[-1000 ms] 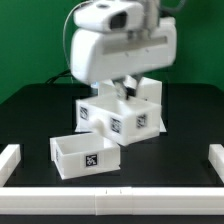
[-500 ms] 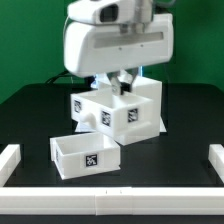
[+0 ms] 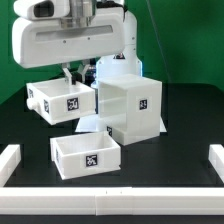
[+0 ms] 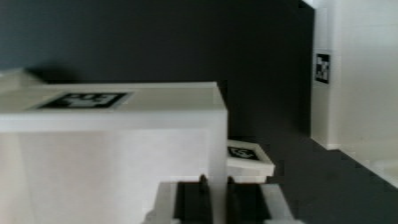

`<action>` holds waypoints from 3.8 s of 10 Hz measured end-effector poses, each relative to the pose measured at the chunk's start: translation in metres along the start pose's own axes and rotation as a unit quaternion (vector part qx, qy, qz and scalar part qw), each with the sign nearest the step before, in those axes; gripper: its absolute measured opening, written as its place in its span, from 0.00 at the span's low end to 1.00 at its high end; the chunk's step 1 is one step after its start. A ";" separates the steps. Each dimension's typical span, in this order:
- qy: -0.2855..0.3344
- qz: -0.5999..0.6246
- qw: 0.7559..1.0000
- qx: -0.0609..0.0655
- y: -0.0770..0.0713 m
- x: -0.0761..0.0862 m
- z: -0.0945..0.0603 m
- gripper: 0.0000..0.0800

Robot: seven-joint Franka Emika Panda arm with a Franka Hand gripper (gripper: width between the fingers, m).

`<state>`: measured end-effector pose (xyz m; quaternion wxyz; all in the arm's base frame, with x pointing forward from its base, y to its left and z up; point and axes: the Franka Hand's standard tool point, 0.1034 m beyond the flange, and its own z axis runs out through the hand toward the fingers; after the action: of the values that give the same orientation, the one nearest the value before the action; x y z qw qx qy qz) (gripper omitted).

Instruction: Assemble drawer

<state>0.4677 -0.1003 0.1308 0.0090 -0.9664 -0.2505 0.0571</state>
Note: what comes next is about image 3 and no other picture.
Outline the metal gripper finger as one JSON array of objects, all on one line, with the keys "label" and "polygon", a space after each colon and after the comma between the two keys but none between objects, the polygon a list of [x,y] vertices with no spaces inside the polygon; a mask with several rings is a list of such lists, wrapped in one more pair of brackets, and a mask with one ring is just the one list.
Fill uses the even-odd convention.
[{"label": "metal gripper finger", "polygon": [[90,65],[89,64],[80,64],[78,67],[78,73],[82,77],[82,81],[85,81],[85,75],[89,69]]},{"label": "metal gripper finger", "polygon": [[69,84],[69,85],[73,85],[73,76],[70,72],[70,63],[62,63],[61,65],[62,67],[62,71],[65,75],[65,81]]}]

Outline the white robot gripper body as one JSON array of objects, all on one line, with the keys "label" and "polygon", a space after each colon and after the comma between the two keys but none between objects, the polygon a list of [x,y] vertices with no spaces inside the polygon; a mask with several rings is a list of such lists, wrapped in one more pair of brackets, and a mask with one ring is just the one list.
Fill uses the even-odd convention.
[{"label": "white robot gripper body", "polygon": [[125,47],[124,9],[96,0],[16,0],[14,60],[24,68],[120,53]]}]

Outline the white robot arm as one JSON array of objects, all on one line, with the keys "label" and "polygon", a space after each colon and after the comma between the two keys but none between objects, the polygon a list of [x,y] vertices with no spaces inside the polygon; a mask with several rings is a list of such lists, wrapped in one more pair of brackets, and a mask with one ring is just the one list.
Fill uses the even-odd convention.
[{"label": "white robot arm", "polygon": [[12,52],[24,68],[116,55],[130,36],[116,0],[16,0],[13,8]]}]

